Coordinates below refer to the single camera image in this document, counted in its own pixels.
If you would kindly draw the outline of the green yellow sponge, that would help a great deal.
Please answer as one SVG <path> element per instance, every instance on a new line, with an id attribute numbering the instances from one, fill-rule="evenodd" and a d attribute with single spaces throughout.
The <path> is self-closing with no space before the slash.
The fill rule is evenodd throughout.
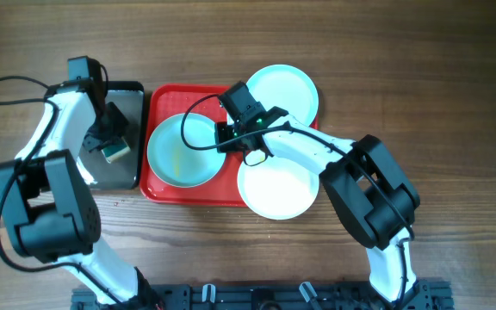
<path id="1" fill-rule="evenodd" d="M 131 148 L 124 138 L 117 139 L 112 144 L 103 147 L 101 150 L 102 155 L 109 164 L 112 164 L 115 160 L 123 157 L 130 151 Z"/>

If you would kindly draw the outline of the white plate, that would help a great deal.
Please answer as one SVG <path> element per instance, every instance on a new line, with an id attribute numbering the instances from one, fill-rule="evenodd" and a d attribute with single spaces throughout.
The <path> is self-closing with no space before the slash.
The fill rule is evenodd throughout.
<path id="1" fill-rule="evenodd" d="M 289 220 L 305 213 L 319 192 L 319 178 L 299 164 L 264 152 L 248 153 L 239 167 L 237 184 L 244 203 L 271 220 Z"/>

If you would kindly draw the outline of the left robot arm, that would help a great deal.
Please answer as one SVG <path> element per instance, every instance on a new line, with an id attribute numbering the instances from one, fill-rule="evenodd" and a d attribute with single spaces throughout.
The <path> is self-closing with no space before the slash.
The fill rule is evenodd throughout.
<path id="1" fill-rule="evenodd" d="M 39 273 L 62 268 L 93 292 L 100 307 L 155 309 L 159 298 L 138 268 L 101 235 L 96 202 L 77 166 L 84 138 L 121 108 L 144 107 L 138 82 L 90 78 L 47 86 L 45 111 L 27 145 L 0 163 L 0 258 Z"/>

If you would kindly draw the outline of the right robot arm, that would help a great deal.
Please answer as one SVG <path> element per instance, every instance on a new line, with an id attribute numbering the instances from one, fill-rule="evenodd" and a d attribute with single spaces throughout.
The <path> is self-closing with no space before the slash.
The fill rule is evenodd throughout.
<path id="1" fill-rule="evenodd" d="M 420 198 L 378 138 L 333 137 L 291 115 L 270 125 L 257 121 L 254 129 L 243 133 L 225 121 L 215 129 L 219 151 L 237 152 L 252 142 L 269 156 L 316 174 L 344 229 L 367 251 L 372 288 L 396 309 L 407 304 L 416 282 L 408 246 L 414 239 L 412 224 Z"/>

